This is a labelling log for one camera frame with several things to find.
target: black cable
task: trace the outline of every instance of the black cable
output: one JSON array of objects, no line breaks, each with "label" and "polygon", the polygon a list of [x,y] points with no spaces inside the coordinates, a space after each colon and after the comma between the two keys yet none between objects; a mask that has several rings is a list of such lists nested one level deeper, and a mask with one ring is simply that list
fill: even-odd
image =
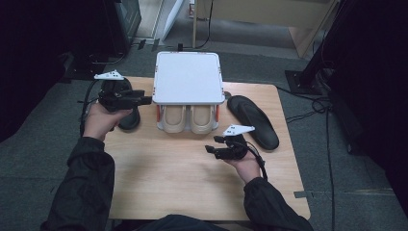
[{"label": "black cable", "polygon": [[80,126],[79,126],[80,136],[81,136],[81,137],[84,135],[84,131],[85,131],[85,114],[87,113],[88,104],[89,104],[90,102],[94,101],[94,100],[92,100],[92,101],[88,102],[90,90],[92,89],[93,85],[96,84],[96,82],[98,82],[98,80],[93,80],[92,83],[90,83],[90,85],[89,85],[89,87],[88,87],[88,90],[87,90],[87,94],[85,95],[85,99],[84,99],[84,102],[83,102],[82,112],[81,112],[81,118],[80,118],[80,119],[81,119],[81,121],[80,121],[81,124],[80,124]]},{"label": "black cable", "polygon": [[248,141],[246,143],[248,143],[250,146],[244,145],[244,144],[242,144],[240,142],[236,142],[236,141],[229,141],[229,143],[232,143],[234,145],[243,147],[247,151],[252,153],[252,155],[255,156],[255,160],[258,163],[259,168],[261,169],[263,178],[265,180],[268,180],[267,170],[265,169],[265,161],[262,159],[261,154],[259,154],[259,151],[258,151],[258,149],[256,149],[254,144],[252,144],[251,142],[248,142]]},{"label": "black cable", "polygon": [[330,153],[330,140],[329,140],[329,110],[326,112],[326,138],[327,138],[327,161],[329,165],[329,173],[330,173],[330,189],[331,189],[331,197],[332,197],[332,230],[335,230],[336,224],[336,203],[334,197],[334,183],[333,183],[333,169],[331,166],[331,153]]},{"label": "black cable", "polygon": [[205,46],[205,44],[207,44],[207,42],[210,40],[210,34],[211,34],[211,18],[213,16],[213,5],[214,5],[214,0],[211,1],[211,8],[210,8],[210,17],[208,19],[208,36],[207,39],[205,40],[205,42],[202,45],[197,46],[196,48],[202,48],[203,46]]},{"label": "black cable", "polygon": [[125,54],[121,54],[121,56],[120,56],[117,60],[112,61],[112,62],[90,62],[90,63],[91,63],[91,64],[117,64],[117,63],[119,63],[120,61],[122,61],[123,58],[125,58]]},{"label": "black cable", "polygon": [[[340,3],[339,3],[340,7],[338,8],[338,10],[337,10],[337,12],[336,12],[336,14],[335,14],[335,16],[334,16],[334,18],[333,18],[333,23],[336,21],[337,17],[339,16],[340,12],[342,11],[343,6],[345,5],[345,2],[346,2],[346,0],[341,0],[341,1],[340,1]],[[326,42],[326,31],[324,31],[323,39],[322,39],[322,41],[321,41],[321,52],[320,52],[321,64],[322,64],[323,66],[325,66],[326,68],[333,68],[333,66],[334,66],[334,62],[333,62],[333,61],[325,61],[325,60],[324,60],[323,52],[324,52],[324,44],[325,44],[325,42]]]},{"label": "black cable", "polygon": [[332,206],[332,230],[335,230],[335,224],[336,224],[336,202],[335,202],[335,193],[334,193],[334,182],[333,182],[333,169],[332,169],[332,164],[331,164],[331,152],[330,152],[330,136],[329,136],[329,112],[331,111],[331,105],[329,106],[324,106],[322,102],[330,102],[328,97],[318,97],[318,98],[310,98],[306,97],[303,95],[291,93],[288,90],[282,89],[277,87],[279,90],[282,90],[284,92],[287,92],[293,96],[297,96],[300,98],[312,100],[312,108],[313,111],[306,113],[304,115],[295,115],[292,117],[286,118],[286,120],[291,119],[287,123],[300,120],[302,118],[314,115],[314,114],[324,114],[326,113],[326,150],[327,150],[327,161],[328,161],[328,166],[329,166],[329,176],[330,176],[330,189],[331,189],[331,206]]},{"label": "black cable", "polygon": [[248,147],[248,151],[255,156],[256,162],[258,163],[258,166],[261,168],[262,176],[264,177],[265,180],[268,180],[267,170],[265,169],[265,161],[262,159],[261,154],[259,154],[259,151],[258,149],[256,149],[254,144],[248,141],[246,143],[251,145],[250,147]]}]

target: metal stand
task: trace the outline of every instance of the metal stand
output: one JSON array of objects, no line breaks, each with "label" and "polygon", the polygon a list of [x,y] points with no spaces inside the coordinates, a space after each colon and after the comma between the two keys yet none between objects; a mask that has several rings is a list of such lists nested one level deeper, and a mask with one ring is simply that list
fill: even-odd
[{"label": "metal stand", "polygon": [[304,78],[303,71],[285,70],[286,79],[292,93],[321,95],[321,90],[317,88],[316,81],[302,84],[301,78]]},{"label": "metal stand", "polygon": [[[98,57],[99,63],[108,61],[108,57]],[[68,80],[89,80],[92,81],[95,74],[101,74],[105,69],[105,64],[92,64],[89,61],[78,62],[74,58],[69,68],[66,70],[64,78]]]}]

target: black jacket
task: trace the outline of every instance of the black jacket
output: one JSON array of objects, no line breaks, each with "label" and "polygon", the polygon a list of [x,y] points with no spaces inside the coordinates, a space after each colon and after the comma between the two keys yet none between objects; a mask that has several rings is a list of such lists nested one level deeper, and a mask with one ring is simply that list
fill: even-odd
[{"label": "black jacket", "polygon": [[[80,138],[67,164],[69,170],[58,188],[48,220],[41,230],[105,230],[115,182],[114,159],[104,152],[105,144]],[[313,230],[263,178],[245,185],[244,208],[254,230]],[[224,230],[184,216],[167,216],[144,225],[152,230]]]}]

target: gray carpet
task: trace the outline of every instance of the gray carpet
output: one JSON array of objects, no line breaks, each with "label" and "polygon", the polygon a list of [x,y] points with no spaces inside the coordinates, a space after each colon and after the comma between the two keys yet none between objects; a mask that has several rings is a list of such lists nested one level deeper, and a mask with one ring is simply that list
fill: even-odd
[{"label": "gray carpet", "polygon": [[[105,70],[153,77],[158,51],[135,47]],[[224,81],[288,88],[284,70],[307,62],[265,56],[218,53]],[[21,129],[0,143],[0,230],[38,230],[66,172],[65,161],[79,136],[78,118],[89,82],[57,84],[32,111]],[[91,95],[96,95],[96,85]],[[280,91],[285,116],[312,111],[311,102]],[[294,153],[316,230],[331,229],[325,115],[289,124]],[[369,157],[352,156],[334,115],[329,115],[330,149],[336,193],[336,230],[408,230],[408,221],[384,171]]]}]

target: white lid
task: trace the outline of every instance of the white lid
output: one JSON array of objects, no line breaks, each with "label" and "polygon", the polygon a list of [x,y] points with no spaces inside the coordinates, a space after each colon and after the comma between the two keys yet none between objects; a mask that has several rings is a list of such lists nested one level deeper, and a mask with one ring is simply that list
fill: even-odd
[{"label": "white lid", "polygon": [[209,105],[225,100],[216,53],[159,52],[153,102],[159,105]]}]

